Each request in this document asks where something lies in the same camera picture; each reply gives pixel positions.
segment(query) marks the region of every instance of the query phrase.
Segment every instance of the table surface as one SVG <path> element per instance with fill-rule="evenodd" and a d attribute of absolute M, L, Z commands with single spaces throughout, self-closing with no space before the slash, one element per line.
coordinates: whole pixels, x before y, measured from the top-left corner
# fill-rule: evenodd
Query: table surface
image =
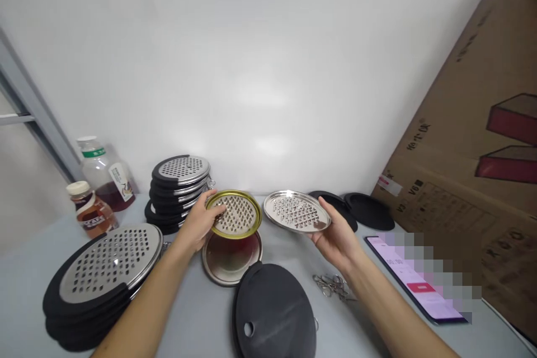
<path fill-rule="evenodd" d="M 262 205 L 264 197 L 256 197 Z M 145 222 L 147 195 L 127 211 L 118 214 L 121 225 Z M 398 225 L 394 231 L 402 232 Z M 327 298 L 312 280 L 313 274 L 336 274 L 305 236 L 270 223 L 265 217 L 259 228 L 263 241 L 263 262 L 289 270 L 302 284 L 319 322 L 317 357 L 389 356 L 389 352 L 360 303 Z M 397 284 L 363 240 L 375 231 L 359 225 L 362 247 L 392 281 L 406 301 L 408 295 Z M 174 235 L 165 237 L 171 240 Z M 92 351 L 72 354 L 64 351 L 45 331 L 41 308 L 45 290 L 62 263 L 88 241 L 74 213 L 65 216 L 29 239 L 22 247 L 0 259 L 0 355 L 3 357 L 88 357 Z M 231 308 L 234 288 L 223 288 L 209 280 L 201 256 L 190 262 L 169 315 L 158 357 L 236 357 L 231 336 Z M 473 304 L 472 324 L 435 326 L 426 323 L 460 356 L 531 357 L 513 332 L 482 301 Z"/>

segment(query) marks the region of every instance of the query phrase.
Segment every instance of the green label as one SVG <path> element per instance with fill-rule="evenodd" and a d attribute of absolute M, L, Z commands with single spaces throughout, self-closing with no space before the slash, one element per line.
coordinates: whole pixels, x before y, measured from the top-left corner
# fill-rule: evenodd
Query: green label
<path fill-rule="evenodd" d="M 106 151 L 104 148 L 99 148 L 98 150 L 93 150 L 93 151 L 82 152 L 82 155 L 84 156 L 84 158 L 94 158 L 94 157 L 98 157 L 104 154 L 106 154 Z"/>

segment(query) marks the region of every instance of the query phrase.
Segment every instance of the metal frame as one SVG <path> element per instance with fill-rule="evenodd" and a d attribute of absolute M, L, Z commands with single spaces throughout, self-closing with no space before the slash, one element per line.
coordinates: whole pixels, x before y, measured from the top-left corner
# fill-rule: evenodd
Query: metal frame
<path fill-rule="evenodd" d="M 83 178 L 80 161 L 54 116 L 0 29 L 0 91 L 18 113 L 0 116 L 0 125 L 25 124 L 68 182 Z"/>

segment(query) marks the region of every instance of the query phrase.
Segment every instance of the white wall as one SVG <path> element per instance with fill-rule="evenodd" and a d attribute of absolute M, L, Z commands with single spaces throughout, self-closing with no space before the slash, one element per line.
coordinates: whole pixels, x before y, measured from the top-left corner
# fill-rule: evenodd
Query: white wall
<path fill-rule="evenodd" d="M 0 0 L 0 25 L 141 190 L 192 153 L 221 189 L 369 192 L 478 1 Z"/>
<path fill-rule="evenodd" d="M 0 115 L 13 110 L 0 93 Z M 67 183 L 24 124 L 0 126 L 0 255 L 65 214 Z"/>

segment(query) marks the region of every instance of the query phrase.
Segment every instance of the red graphic on box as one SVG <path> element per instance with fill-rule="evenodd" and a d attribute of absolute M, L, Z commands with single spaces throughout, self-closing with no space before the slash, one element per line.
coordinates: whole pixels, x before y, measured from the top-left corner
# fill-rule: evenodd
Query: red graphic on box
<path fill-rule="evenodd" d="M 475 175 L 537 183 L 537 147 L 512 145 L 480 157 Z"/>
<path fill-rule="evenodd" d="M 407 287 L 415 294 L 422 292 L 436 292 L 435 289 L 426 282 L 409 282 Z"/>
<path fill-rule="evenodd" d="M 491 107 L 487 130 L 537 145 L 537 95 L 521 93 Z M 512 145 L 479 158 L 475 176 L 537 184 L 537 147 Z"/>
<path fill-rule="evenodd" d="M 537 145 L 537 96 L 522 93 L 494 105 L 487 130 Z"/>

